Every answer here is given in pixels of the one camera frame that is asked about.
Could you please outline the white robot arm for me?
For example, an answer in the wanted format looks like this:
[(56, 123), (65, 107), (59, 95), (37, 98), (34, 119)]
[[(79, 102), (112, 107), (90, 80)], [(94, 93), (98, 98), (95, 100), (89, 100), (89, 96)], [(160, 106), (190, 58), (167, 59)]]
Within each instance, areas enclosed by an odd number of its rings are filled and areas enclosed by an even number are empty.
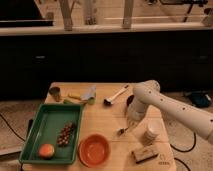
[(133, 86), (133, 95), (133, 101), (127, 108), (127, 117), (130, 120), (142, 121), (148, 107), (152, 105), (213, 145), (213, 113), (163, 95), (156, 80), (136, 83)]

